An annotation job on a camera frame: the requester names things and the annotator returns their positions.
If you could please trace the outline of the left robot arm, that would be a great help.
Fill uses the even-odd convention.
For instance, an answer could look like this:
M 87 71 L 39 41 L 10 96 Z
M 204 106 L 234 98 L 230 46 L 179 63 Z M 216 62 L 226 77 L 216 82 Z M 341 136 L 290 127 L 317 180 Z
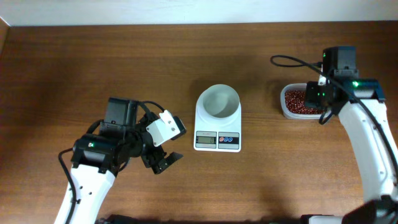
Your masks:
M 95 121 L 72 152 L 71 168 L 59 162 L 68 180 L 56 223 L 94 223 L 108 191 L 132 158 L 142 159 L 161 174 L 183 156 L 167 154 L 162 144 L 186 133 L 182 120 L 162 109 L 155 114 L 147 102 L 110 97 L 104 119 Z

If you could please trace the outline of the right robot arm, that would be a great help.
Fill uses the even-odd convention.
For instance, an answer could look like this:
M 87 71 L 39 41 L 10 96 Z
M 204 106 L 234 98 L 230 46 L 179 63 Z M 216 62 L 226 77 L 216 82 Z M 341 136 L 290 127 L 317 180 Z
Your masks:
M 333 115 L 351 142 L 361 175 L 364 203 L 342 217 L 312 216 L 309 223 L 397 223 L 397 146 L 387 119 L 380 83 L 360 78 L 354 47 L 323 51 L 317 82 L 308 82 L 304 105 Z

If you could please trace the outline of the white digital kitchen scale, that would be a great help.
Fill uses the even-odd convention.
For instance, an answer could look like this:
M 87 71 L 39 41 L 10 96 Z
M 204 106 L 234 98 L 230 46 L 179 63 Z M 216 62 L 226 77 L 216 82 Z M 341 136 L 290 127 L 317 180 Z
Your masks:
M 240 152 L 242 149 L 241 104 L 229 116 L 218 118 L 205 109 L 204 98 L 197 101 L 193 148 L 196 151 Z

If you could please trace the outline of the red adzuki beans in container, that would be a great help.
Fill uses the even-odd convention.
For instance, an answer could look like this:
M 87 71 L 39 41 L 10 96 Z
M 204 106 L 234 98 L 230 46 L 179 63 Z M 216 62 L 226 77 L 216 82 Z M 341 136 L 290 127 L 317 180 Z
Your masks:
M 308 108 L 304 105 L 305 92 L 300 90 L 288 90 L 285 92 L 285 104 L 291 113 L 296 114 L 322 114 L 323 110 Z

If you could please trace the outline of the clear plastic container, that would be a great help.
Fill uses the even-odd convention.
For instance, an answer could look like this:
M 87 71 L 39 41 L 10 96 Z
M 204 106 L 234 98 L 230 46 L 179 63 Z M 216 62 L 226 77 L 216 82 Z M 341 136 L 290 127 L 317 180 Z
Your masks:
M 321 114 L 298 114 L 298 113 L 293 113 L 288 110 L 286 101 L 285 101 L 285 94 L 288 91 L 305 91 L 307 87 L 306 83 L 294 83 L 294 84 L 289 84 L 285 86 L 281 93 L 280 93 L 280 104 L 282 108 L 283 115 L 287 119 L 301 119 L 301 120 L 310 120 L 310 119 L 319 119 Z

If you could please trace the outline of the white round bowl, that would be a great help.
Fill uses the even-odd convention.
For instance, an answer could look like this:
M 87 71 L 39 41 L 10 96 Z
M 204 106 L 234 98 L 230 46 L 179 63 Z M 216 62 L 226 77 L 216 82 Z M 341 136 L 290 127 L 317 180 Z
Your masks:
M 227 118 L 233 115 L 240 105 L 236 90 L 224 84 L 209 87 L 201 96 L 203 109 L 215 118 Z

